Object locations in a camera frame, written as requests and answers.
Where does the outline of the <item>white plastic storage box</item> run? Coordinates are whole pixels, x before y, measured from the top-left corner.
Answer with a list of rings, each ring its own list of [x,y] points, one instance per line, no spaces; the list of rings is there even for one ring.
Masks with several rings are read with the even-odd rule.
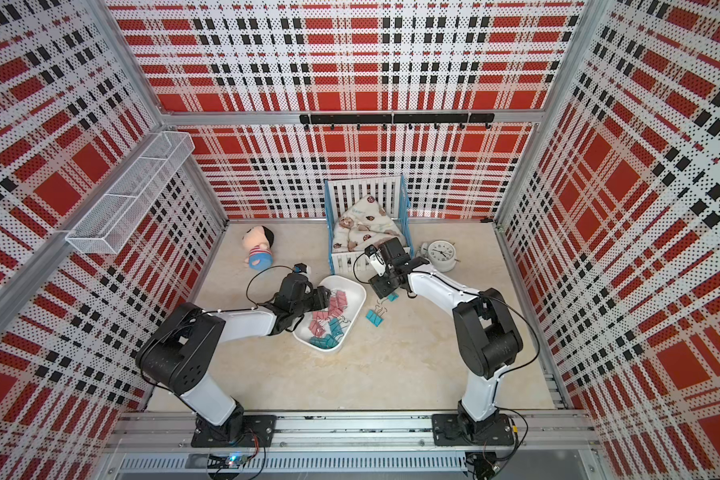
[[[366,290],[361,284],[338,275],[325,277],[320,285],[330,293],[328,306],[308,312],[292,335],[313,350],[336,353],[365,304]]]

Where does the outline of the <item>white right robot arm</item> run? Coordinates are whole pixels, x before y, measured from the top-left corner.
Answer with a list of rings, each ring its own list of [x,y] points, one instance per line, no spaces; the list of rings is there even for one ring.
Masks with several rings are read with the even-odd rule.
[[[452,414],[432,416],[437,446],[509,447],[516,434],[496,397],[501,376],[511,370],[523,340],[509,306],[495,289],[477,290],[439,272],[427,259],[411,257],[397,238],[365,249],[376,275],[369,279],[376,295],[399,289],[424,298],[452,316],[458,352],[469,376],[465,393]]]

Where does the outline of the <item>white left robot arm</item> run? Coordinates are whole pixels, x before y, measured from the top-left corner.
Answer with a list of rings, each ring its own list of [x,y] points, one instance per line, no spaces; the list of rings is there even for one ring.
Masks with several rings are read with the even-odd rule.
[[[330,297],[328,288],[313,285],[306,273],[293,268],[270,299],[251,308],[207,310],[183,303],[140,348],[137,370],[194,412],[194,448],[269,446],[266,430],[275,418],[264,416],[260,423],[245,418],[242,404],[210,372],[216,350],[225,343],[291,330],[306,314],[328,308]]]

